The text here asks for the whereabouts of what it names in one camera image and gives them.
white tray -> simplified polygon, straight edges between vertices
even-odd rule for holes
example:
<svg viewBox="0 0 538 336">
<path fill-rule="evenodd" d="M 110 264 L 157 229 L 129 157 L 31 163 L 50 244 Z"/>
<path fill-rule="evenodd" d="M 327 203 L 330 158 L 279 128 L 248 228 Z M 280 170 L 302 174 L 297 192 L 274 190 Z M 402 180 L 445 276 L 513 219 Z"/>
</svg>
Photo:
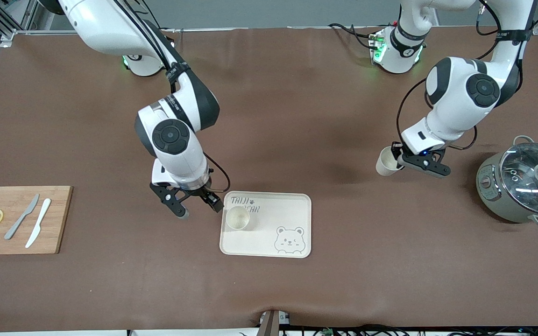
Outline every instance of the white tray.
<svg viewBox="0 0 538 336">
<path fill-rule="evenodd" d="M 226 213 L 243 206 L 248 226 L 233 230 Z M 229 255 L 306 258 L 311 249 L 311 200 L 305 194 L 230 191 L 224 198 L 219 248 Z"/>
</svg>

butter knife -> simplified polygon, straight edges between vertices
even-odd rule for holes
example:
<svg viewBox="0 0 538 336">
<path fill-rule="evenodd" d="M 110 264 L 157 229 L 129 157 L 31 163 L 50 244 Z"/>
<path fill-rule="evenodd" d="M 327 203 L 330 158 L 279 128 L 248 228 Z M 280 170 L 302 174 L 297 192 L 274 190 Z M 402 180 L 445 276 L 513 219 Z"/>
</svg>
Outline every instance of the butter knife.
<svg viewBox="0 0 538 336">
<path fill-rule="evenodd" d="M 41 232 L 41 221 L 43 220 L 43 217 L 45 217 L 45 212 L 47 212 L 47 209 L 49 209 L 49 204 L 51 204 L 51 198 L 45 198 L 43 205 L 41 206 L 39 218 L 36 220 L 35 228 L 32 229 L 30 238 L 28 238 L 28 242 L 26 242 L 26 248 L 30 247 L 30 245 L 32 245 L 32 243 L 35 242 L 35 239 L 39 236 L 39 233 Z"/>
<path fill-rule="evenodd" d="M 20 224 L 24 220 L 24 217 L 29 215 L 32 212 L 32 210 L 35 209 L 36 202 L 38 202 L 38 200 L 39 200 L 39 194 L 36 194 L 35 197 L 32 198 L 32 202 L 30 202 L 30 204 L 28 204 L 28 208 L 26 208 L 26 210 L 24 210 L 24 212 L 22 213 L 20 218 L 18 218 L 18 220 L 15 222 L 15 224 L 11 228 L 9 228 L 9 230 L 6 232 L 6 235 L 4 236 L 4 239 L 9 240 L 14 236 L 15 231 L 18 229 L 18 227 L 20 226 Z"/>
</svg>

bear drawing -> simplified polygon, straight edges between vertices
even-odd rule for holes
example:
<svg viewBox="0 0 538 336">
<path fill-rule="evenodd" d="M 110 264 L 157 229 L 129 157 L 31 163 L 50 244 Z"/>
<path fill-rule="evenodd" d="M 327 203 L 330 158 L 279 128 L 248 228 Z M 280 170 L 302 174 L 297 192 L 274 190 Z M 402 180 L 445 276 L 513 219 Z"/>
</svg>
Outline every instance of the bear drawing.
<svg viewBox="0 0 538 336">
<path fill-rule="evenodd" d="M 278 253 L 302 253 L 306 245 L 303 239 L 304 230 L 297 227 L 294 230 L 286 230 L 284 227 L 277 228 L 277 239 L 275 240 L 275 249 Z"/>
</svg>

gray knife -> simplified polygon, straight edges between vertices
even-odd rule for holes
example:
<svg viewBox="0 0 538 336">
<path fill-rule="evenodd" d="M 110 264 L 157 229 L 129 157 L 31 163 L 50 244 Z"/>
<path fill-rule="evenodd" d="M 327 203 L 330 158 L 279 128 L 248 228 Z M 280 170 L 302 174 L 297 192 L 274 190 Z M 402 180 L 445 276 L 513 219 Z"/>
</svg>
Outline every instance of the gray knife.
<svg viewBox="0 0 538 336">
<path fill-rule="evenodd" d="M 39 194 L 36 194 L 35 197 L 32 198 L 32 202 L 30 202 L 30 204 L 28 204 L 28 208 L 26 208 L 26 210 L 24 210 L 24 212 L 22 213 L 20 218 L 18 218 L 18 220 L 15 222 L 15 224 L 11 228 L 9 228 L 9 230 L 6 232 L 6 235 L 4 236 L 4 239 L 9 240 L 14 236 L 16 230 L 18 230 L 18 227 L 20 226 L 20 224 L 22 223 L 24 218 L 28 214 L 30 214 L 32 212 L 32 210 L 35 209 L 36 202 L 38 202 L 38 200 L 39 200 Z"/>
</svg>

table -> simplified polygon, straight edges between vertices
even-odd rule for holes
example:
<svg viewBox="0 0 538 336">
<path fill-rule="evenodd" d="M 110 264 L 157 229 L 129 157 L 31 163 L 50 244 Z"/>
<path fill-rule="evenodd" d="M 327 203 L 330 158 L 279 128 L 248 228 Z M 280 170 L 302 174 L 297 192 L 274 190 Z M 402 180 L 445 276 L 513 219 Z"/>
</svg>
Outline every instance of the table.
<svg viewBox="0 0 538 336">
<path fill-rule="evenodd" d="M 408 89 L 439 59 L 491 45 L 470 27 L 434 28 L 427 42 L 412 71 L 392 75 L 341 30 L 178 40 L 219 99 L 198 138 L 233 189 L 312 199 L 310 256 L 278 259 L 222 254 L 220 215 L 190 199 L 180 221 L 152 194 L 133 122 L 169 93 L 162 74 L 136 77 L 77 36 L 16 36 L 0 50 L 0 185 L 74 192 L 58 255 L 0 256 L 0 331 L 249 327 L 268 309 L 297 325 L 538 325 L 538 226 L 495 217 L 474 187 L 515 135 L 538 141 L 538 36 L 522 90 L 479 124 L 472 149 L 447 153 L 448 178 L 378 176 Z M 427 112 L 412 94 L 402 127 Z"/>
</svg>

